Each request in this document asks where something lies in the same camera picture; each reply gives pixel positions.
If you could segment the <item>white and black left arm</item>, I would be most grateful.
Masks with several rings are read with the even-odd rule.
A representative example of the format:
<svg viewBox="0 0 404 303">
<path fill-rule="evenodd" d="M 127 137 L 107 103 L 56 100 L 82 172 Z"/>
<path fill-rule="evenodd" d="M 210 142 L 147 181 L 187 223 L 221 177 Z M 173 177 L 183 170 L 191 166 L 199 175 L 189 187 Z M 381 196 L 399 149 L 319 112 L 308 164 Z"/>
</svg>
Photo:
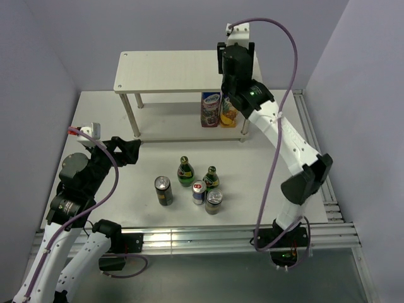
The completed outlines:
<svg viewBox="0 0 404 303">
<path fill-rule="evenodd" d="M 121 226 L 100 220 L 79 253 L 68 263 L 68 254 L 89 214 L 97 207 L 95 195 L 110 170 L 138 161 L 140 140 L 124 141 L 118 136 L 97 141 L 83 136 L 89 151 L 72 153 L 62 161 L 57 192 L 46 216 L 47 224 L 39 251 L 13 302 L 68 302 L 87 268 L 107 251 L 123 244 Z"/>
</svg>

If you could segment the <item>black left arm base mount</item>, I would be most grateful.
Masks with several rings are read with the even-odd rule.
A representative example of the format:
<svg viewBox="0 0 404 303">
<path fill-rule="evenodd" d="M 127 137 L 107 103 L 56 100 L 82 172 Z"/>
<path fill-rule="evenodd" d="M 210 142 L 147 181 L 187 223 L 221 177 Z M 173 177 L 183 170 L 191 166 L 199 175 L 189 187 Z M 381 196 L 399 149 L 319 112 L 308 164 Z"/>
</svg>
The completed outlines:
<svg viewBox="0 0 404 303">
<path fill-rule="evenodd" d="M 116 240 L 106 254 L 130 254 L 140 253 L 143 246 L 142 233 L 122 234 Z M 102 271 L 121 271 L 126 265 L 128 257 L 101 257 L 98 267 Z"/>
</svg>

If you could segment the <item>dark olive beverage can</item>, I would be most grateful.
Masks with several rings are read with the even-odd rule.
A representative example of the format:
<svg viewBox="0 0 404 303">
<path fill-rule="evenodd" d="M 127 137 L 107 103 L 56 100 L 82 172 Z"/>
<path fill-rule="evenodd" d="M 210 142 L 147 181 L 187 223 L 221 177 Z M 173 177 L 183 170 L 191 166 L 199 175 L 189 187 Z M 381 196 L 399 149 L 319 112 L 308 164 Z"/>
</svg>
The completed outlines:
<svg viewBox="0 0 404 303">
<path fill-rule="evenodd" d="M 216 215 L 221 209 L 223 193 L 215 188 L 211 189 L 206 196 L 205 210 L 209 215 Z"/>
</svg>

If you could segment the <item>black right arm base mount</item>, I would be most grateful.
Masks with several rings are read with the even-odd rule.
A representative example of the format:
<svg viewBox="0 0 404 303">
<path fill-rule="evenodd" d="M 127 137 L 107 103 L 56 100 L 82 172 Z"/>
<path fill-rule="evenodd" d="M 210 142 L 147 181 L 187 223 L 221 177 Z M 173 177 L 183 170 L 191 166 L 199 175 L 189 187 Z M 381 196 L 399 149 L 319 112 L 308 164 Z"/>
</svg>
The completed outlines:
<svg viewBox="0 0 404 303">
<path fill-rule="evenodd" d="M 275 241 L 282 229 L 278 227 L 259 229 L 257 245 L 263 249 Z M 275 268 L 283 268 L 285 271 L 296 267 L 299 262 L 308 257 L 311 246 L 311 230 L 298 226 L 287 232 L 270 248 L 270 258 Z"/>
</svg>

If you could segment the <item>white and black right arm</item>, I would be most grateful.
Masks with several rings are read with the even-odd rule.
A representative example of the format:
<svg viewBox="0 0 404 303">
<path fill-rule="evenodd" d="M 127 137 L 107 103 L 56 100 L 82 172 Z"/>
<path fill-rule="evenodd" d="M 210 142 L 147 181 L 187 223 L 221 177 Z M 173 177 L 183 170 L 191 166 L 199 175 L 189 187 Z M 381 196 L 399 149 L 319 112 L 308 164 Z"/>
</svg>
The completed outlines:
<svg viewBox="0 0 404 303">
<path fill-rule="evenodd" d="M 307 200 L 326 180 L 333 159 L 313 148 L 283 116 L 283 104 L 277 103 L 267 87 L 253 79 L 254 43 L 217 45 L 218 72 L 223 76 L 222 92 L 230 103 L 255 125 L 275 147 L 274 161 L 282 158 L 291 176 L 282 183 L 282 210 L 273 222 L 273 238 L 287 246 L 295 238 Z"/>
</svg>

